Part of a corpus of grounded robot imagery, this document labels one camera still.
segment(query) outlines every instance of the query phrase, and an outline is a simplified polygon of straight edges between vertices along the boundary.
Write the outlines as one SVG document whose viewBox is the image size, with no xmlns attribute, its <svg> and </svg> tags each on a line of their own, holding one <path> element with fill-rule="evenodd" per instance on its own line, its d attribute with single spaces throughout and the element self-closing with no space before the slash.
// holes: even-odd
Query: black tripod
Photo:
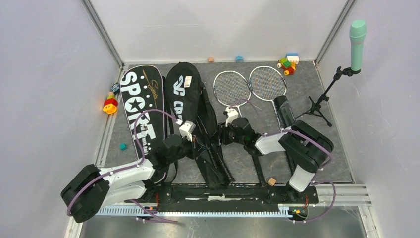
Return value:
<svg viewBox="0 0 420 238">
<path fill-rule="evenodd" d="M 298 117 L 304 115 L 304 114 L 308 114 L 308 115 L 314 115 L 317 117 L 322 117 L 324 118 L 324 120 L 327 122 L 328 126 L 332 126 L 332 124 L 327 120 L 327 118 L 325 118 L 324 114 L 322 114 L 322 112 L 320 111 L 321 109 L 321 103 L 325 100 L 326 102 L 328 102 L 329 97 L 327 96 L 328 91 L 331 89 L 331 87 L 334 85 L 334 83 L 336 81 L 338 81 L 340 79 L 340 77 L 342 75 L 351 77 L 353 76 L 353 74 L 358 74 L 360 73 L 360 69 L 357 71 L 352 70 L 350 67 L 349 68 L 345 68 L 344 70 L 341 70 L 341 66 L 337 68 L 337 71 L 334 75 L 334 80 L 330 83 L 330 85 L 328 86 L 328 88 L 326 89 L 326 91 L 318 98 L 318 101 L 315 103 L 312 98 L 309 96 L 309 100 L 312 103 L 312 106 L 309 110 L 307 110 L 306 112 L 300 114 L 299 116 L 295 117 L 295 119 L 297 119 Z"/>
</svg>

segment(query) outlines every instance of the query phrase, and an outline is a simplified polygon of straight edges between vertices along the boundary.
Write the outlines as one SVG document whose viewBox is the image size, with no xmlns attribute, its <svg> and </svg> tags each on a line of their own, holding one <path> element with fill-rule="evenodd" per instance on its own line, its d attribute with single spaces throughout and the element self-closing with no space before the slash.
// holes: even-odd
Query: racket strings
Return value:
<svg viewBox="0 0 420 238">
<path fill-rule="evenodd" d="M 271 67 L 257 67 L 250 75 L 252 92 L 264 100 L 274 100 L 286 93 L 286 83 L 281 74 Z"/>
<path fill-rule="evenodd" d="M 242 75 L 234 71 L 227 71 L 220 73 L 214 80 L 214 94 L 222 104 L 237 106 L 247 102 L 251 91 Z"/>
</svg>

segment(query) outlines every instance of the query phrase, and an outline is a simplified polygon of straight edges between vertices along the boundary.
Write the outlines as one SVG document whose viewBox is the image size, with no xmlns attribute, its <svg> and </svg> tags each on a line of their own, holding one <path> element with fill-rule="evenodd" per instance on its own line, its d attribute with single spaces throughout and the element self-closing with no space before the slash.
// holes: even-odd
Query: white panel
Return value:
<svg viewBox="0 0 420 238">
<path fill-rule="evenodd" d="M 356 179 L 366 184 L 390 238 L 417 237 L 419 231 L 419 11 L 418 1 L 357 1 L 320 65 L 325 85 L 336 67 L 350 66 L 350 24 L 365 19 L 362 72 L 342 77 L 329 104 Z"/>
<path fill-rule="evenodd" d="M 0 237 L 60 238 L 118 67 L 79 0 L 3 1 L 0 32 Z"/>
<path fill-rule="evenodd" d="M 345 0 L 93 0 L 125 62 L 318 54 Z"/>
</svg>

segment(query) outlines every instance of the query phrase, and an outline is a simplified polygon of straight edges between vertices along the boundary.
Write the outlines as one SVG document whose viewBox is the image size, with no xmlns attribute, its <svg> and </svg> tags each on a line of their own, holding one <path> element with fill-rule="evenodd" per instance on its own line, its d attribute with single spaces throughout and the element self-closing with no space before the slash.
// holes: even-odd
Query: yellow toy block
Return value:
<svg viewBox="0 0 420 238">
<path fill-rule="evenodd" d="M 117 107 L 116 105 L 110 103 L 106 104 L 102 110 L 108 114 L 113 114 L 117 111 Z"/>
</svg>

